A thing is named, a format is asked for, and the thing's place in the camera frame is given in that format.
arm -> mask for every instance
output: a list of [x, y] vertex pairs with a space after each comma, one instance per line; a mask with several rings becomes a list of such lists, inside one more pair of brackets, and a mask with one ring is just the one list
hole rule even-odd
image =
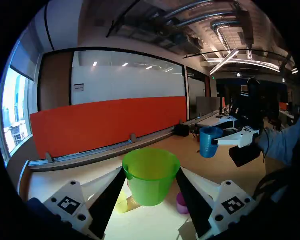
[[266, 128], [265, 131], [260, 135], [258, 146], [264, 153], [267, 153], [267, 156], [282, 161], [288, 166], [291, 165], [292, 150], [300, 139], [300, 118], [295, 125], [280, 132], [269, 128]]

purple cup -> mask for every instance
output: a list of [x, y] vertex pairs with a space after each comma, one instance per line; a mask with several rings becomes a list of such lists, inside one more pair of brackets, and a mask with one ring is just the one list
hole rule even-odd
[[187, 205], [186, 205], [186, 201], [184, 200], [183, 195], [182, 195], [181, 192], [179, 192], [177, 194], [177, 210], [181, 214], [188, 214], [189, 213]]

white table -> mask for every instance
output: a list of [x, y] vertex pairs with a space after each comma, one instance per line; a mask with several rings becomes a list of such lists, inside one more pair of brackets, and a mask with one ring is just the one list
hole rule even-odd
[[219, 113], [212, 115], [211, 117], [208, 117], [202, 121], [197, 122], [198, 126], [213, 126], [219, 122], [219, 118], [216, 118]]
[[[237, 168], [229, 156], [231, 146], [219, 146], [214, 157], [203, 158], [197, 152], [199, 143], [191, 134], [187, 137], [173, 135], [149, 147], [172, 152], [183, 167], [215, 183], [220, 184], [224, 180], [231, 179], [250, 195], [253, 194], [266, 172], [262, 155]], [[111, 172], [121, 166], [122, 158], [123, 156], [117, 156], [105, 161], [58, 171], [33, 172], [28, 197], [36, 197], [43, 202], [72, 179], [84, 184]], [[105, 231], [105, 240], [195, 240], [195, 229], [189, 218], [190, 215], [181, 215], [176, 209], [176, 195], [179, 191], [175, 180], [165, 200], [157, 206], [141, 206], [125, 213], [117, 213], [114, 210]], [[186, 236], [179, 235], [180, 228], [187, 233]]]
[[294, 119], [294, 116], [290, 115], [287, 111], [279, 110], [279, 112], [281, 112], [282, 114], [286, 115], [289, 118]]

cable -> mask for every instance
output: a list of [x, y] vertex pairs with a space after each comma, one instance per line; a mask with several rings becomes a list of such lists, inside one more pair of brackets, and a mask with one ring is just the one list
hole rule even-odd
[[269, 151], [269, 136], [268, 136], [268, 133], [267, 133], [266, 129], [265, 128], [263, 128], [263, 129], [264, 129], [264, 132], [266, 133], [267, 139], [268, 139], [268, 147], [267, 147], [266, 153], [262, 152], [262, 154], [263, 154], [263, 162], [264, 162], [264, 159], [266, 158], [266, 155], [267, 155], [267, 153]]

light fixture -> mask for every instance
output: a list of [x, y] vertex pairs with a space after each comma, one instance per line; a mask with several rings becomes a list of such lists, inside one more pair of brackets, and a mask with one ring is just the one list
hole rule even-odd
[[143, 64], [143, 63], [134, 63], [135, 65], [144, 65], [144, 66], [157, 66], [157, 67], [159, 67], [160, 69], [162, 68], [162, 67], [160, 67], [160, 66], [158, 66], [158, 65], [155, 65], [155, 64]]
[[[224, 58], [208, 58], [207, 62], [221, 62], [222, 60], [224, 60]], [[250, 64], [250, 65], [268, 68], [276, 72], [280, 72], [279, 66], [272, 64], [270, 62], [261, 62], [261, 61], [249, 60], [249, 59], [229, 59], [228, 63]]]
[[233, 58], [237, 53], [239, 52], [238, 48], [235, 48], [232, 50], [224, 59], [221, 60], [211, 71], [210, 75], [212, 75], [216, 70], [221, 68], [227, 61], [229, 61], [231, 58]]
[[204, 59], [205, 59], [205, 60], [207, 60], [207, 57], [206, 57], [205, 55], [201, 54], [201, 56], [203, 56], [203, 57], [204, 57]]

